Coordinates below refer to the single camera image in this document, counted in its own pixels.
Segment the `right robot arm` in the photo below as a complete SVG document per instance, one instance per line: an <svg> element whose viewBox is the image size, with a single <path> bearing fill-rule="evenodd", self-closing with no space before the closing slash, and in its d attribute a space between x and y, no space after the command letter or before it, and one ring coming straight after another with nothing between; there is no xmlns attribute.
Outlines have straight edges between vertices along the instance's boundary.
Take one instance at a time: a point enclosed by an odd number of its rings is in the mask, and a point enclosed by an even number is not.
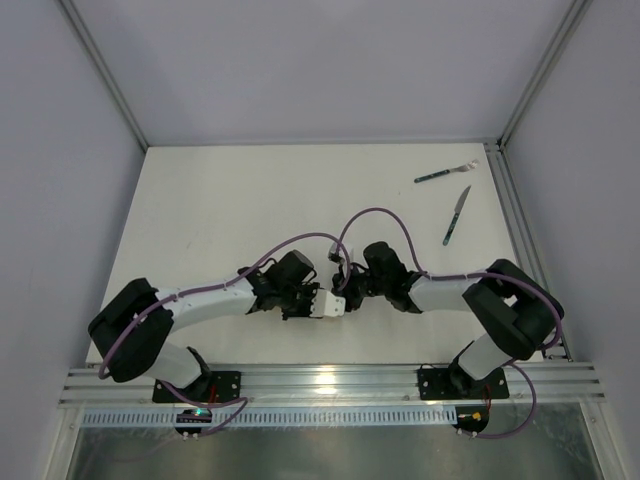
<svg viewBox="0 0 640 480"><path fill-rule="evenodd" d="M366 247L364 260L364 266L343 264L332 277L347 312L366 298L383 297L403 313L470 312L484 328L444 370L444 395L478 395L494 372L530 359L562 326L561 304L509 260L469 275L433 276L408 269L385 242Z"/></svg>

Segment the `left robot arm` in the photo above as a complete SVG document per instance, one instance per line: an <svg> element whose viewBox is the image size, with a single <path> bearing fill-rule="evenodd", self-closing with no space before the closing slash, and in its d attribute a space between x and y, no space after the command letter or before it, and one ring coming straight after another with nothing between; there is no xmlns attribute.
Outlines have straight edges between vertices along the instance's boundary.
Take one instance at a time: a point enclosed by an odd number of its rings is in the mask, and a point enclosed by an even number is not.
<svg viewBox="0 0 640 480"><path fill-rule="evenodd" d="M293 250L266 271L238 270L241 278L165 292L147 279L130 281L90 322L88 333L100 355L101 379L125 383L141 376L166 383L189 400L203 401L214 374L193 347L168 337L219 317L279 309L284 318L308 317L319 290L311 261Z"/></svg>

